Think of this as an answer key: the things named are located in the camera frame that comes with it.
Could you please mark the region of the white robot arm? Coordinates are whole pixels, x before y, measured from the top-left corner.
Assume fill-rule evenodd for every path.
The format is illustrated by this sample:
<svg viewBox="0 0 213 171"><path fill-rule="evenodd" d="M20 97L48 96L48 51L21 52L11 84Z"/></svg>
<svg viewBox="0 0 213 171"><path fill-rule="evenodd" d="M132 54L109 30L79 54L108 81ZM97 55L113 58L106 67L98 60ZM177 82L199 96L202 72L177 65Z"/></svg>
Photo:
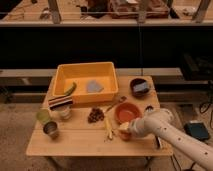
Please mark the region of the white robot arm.
<svg viewBox="0 0 213 171"><path fill-rule="evenodd" d="M146 112L140 118L122 123L118 130L136 137L154 134L180 150L207 171L213 171L213 147L192 138L171 125L173 113L160 108Z"/></svg>

